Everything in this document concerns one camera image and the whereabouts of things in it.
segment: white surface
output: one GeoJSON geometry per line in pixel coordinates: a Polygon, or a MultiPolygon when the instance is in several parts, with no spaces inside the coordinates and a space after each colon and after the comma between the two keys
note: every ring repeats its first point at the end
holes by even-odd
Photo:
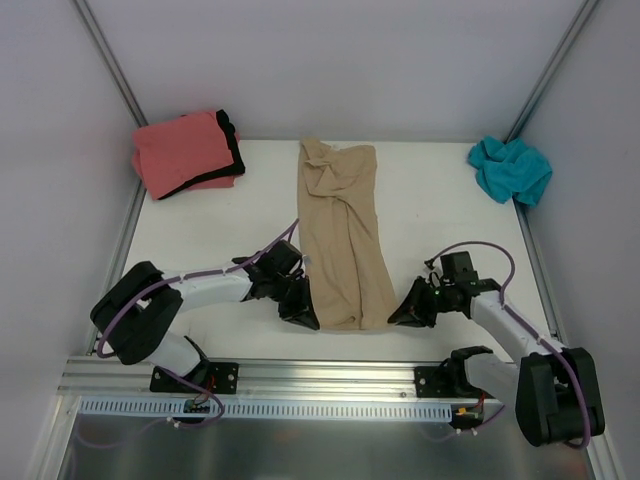
{"type": "Polygon", "coordinates": [[[629,479],[640,478],[640,2],[601,2],[525,140],[553,178],[529,216],[561,323],[598,368],[629,479]]]}
{"type": "Polygon", "coordinates": [[[582,0],[91,0],[151,122],[245,138],[505,136],[582,0]]]}
{"type": "MultiPolygon", "coordinates": [[[[517,273],[509,296],[546,330],[513,205],[495,203],[476,185],[475,170],[465,163],[471,145],[373,145],[380,242],[398,300],[423,274],[423,261],[441,248],[461,240],[489,240],[513,253],[517,273]]],[[[127,268],[142,260],[172,270],[215,266],[255,253],[291,224],[297,211],[299,143],[241,141],[240,151],[247,174],[234,188],[185,192],[159,202],[146,198],[127,268]]],[[[506,278],[509,264],[500,252],[469,251],[481,276],[499,282],[506,278]]],[[[281,321],[276,304],[265,299],[192,310],[176,318],[172,329],[190,335],[216,357],[436,361],[455,348],[486,345],[506,358],[491,337],[462,314],[440,316],[433,330],[313,332],[281,321]]]]}
{"type": "Polygon", "coordinates": [[[70,2],[0,2],[2,479],[34,478],[67,356],[84,353],[135,185],[133,128],[70,2]]]}

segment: teal cloth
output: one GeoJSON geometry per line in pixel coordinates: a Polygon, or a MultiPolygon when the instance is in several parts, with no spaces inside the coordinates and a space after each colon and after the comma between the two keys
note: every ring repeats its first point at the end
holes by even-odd
{"type": "Polygon", "coordinates": [[[476,181],[496,202],[510,198],[535,207],[551,179],[551,166],[538,150],[516,139],[508,144],[485,137],[469,151],[476,181]]]}

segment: white wall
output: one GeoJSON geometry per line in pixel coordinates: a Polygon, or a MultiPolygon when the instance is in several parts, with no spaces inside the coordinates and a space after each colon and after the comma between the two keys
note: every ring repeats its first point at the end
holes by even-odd
{"type": "Polygon", "coordinates": [[[640,2],[604,1],[526,129],[554,177],[529,216],[571,344],[595,357],[607,428],[640,477],[640,2]]]}
{"type": "Polygon", "coordinates": [[[90,0],[150,122],[245,138],[508,133],[582,0],[90,0]]]}
{"type": "Polygon", "coordinates": [[[0,2],[0,478],[83,353],[134,186],[134,124],[66,0],[0,2]]]}

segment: white table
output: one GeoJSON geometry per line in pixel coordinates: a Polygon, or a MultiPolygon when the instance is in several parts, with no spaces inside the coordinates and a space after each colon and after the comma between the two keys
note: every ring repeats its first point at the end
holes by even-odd
{"type": "MultiPolygon", "coordinates": [[[[363,142],[328,142],[336,147],[363,142]]],[[[400,302],[423,261],[463,240],[506,247],[516,260],[508,297],[543,331],[548,326],[514,205],[499,205],[466,164],[470,144],[374,142],[378,157],[376,210],[380,242],[400,302]]],[[[127,259],[158,268],[200,269],[255,253],[296,218],[299,143],[240,142],[247,166],[232,189],[145,198],[127,259]]],[[[502,282],[508,262],[484,247],[468,248],[482,278],[502,282]]],[[[508,359],[482,328],[462,314],[440,315],[434,329],[391,327],[383,332],[313,332],[278,318],[268,299],[218,304],[179,315],[171,330],[189,335],[212,357],[289,360],[440,361],[451,350],[485,345],[508,359]]]]}

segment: black trim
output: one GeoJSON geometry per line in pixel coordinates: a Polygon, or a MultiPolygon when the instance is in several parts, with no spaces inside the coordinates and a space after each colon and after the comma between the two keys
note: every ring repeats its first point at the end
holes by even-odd
{"type": "Polygon", "coordinates": [[[238,148],[238,141],[236,140],[235,133],[236,127],[229,120],[229,115],[224,110],[218,110],[216,112],[216,121],[218,122],[218,126],[224,133],[225,138],[227,139],[227,147],[231,150],[231,157],[233,158],[233,163],[227,167],[219,168],[218,170],[214,170],[212,172],[202,173],[193,177],[191,180],[187,180],[182,185],[177,188],[174,188],[169,193],[161,196],[158,200],[163,200],[165,198],[169,198],[172,195],[175,195],[182,190],[186,190],[189,187],[192,187],[198,183],[206,182],[208,180],[214,180],[216,178],[222,177],[230,177],[230,176],[238,176],[244,175],[246,168],[242,161],[242,157],[240,156],[240,149],[238,148]]]}
{"type": "MultiPolygon", "coordinates": [[[[214,378],[212,393],[216,395],[235,395],[238,386],[238,370],[240,365],[232,362],[210,362],[204,358],[194,369],[185,375],[186,381],[207,388],[209,378],[214,378]]],[[[164,373],[161,368],[154,367],[149,390],[159,393],[198,393],[164,373]]]]}

